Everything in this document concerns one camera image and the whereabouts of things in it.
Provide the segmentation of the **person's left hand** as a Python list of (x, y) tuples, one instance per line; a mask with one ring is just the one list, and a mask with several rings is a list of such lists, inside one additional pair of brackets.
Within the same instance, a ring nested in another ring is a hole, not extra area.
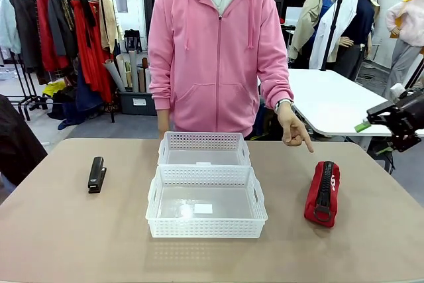
[(301, 146), (305, 143), (313, 153), (313, 145), (303, 122), (295, 115), (289, 102), (283, 102), (277, 111), (278, 121), (283, 128), (282, 141), (286, 146)]

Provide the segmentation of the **person's right hand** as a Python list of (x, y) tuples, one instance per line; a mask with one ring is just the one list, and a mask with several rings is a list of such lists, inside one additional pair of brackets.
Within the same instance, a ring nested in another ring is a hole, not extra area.
[(157, 110), (157, 118), (159, 137), (160, 140), (162, 140), (164, 138), (165, 133), (170, 130), (170, 110)]

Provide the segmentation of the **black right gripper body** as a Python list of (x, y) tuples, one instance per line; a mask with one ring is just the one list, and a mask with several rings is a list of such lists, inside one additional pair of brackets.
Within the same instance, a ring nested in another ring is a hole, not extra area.
[(408, 150), (422, 141), (416, 131), (423, 129), (423, 89), (403, 93), (396, 107), (399, 123), (394, 146), (396, 150)]

